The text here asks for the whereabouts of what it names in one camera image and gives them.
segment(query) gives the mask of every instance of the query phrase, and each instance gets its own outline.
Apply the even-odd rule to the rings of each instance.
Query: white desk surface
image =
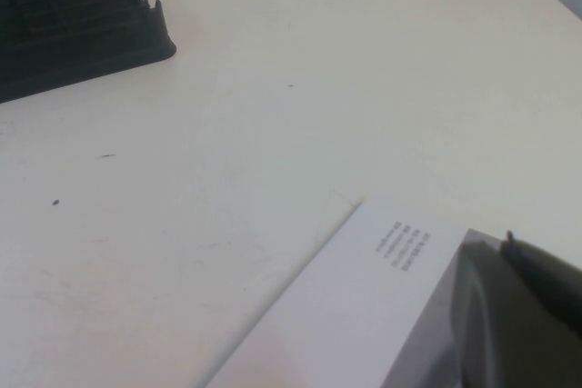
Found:
[[[3,386],[199,387],[370,194],[582,265],[557,0],[162,1],[173,59],[0,105]]]

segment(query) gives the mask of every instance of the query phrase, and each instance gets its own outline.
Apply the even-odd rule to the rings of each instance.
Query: black object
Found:
[[[550,254],[463,244],[451,323],[463,388],[582,386],[582,272]]]
[[[0,0],[0,103],[171,57],[148,0]]]

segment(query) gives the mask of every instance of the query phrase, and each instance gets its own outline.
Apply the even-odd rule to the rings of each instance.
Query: white table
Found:
[[[162,1],[173,59],[0,105],[3,386],[197,388],[370,194],[582,265],[557,0]]]

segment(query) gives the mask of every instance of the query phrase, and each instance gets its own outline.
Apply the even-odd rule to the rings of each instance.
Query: black device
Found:
[[[463,244],[451,325],[463,388],[582,386],[582,272],[510,234]]]
[[[0,103],[167,59],[149,0],[0,0]]]

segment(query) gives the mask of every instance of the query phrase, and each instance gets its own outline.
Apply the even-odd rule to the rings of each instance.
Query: black phone holder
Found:
[[[159,1],[0,0],[0,103],[175,52]]]

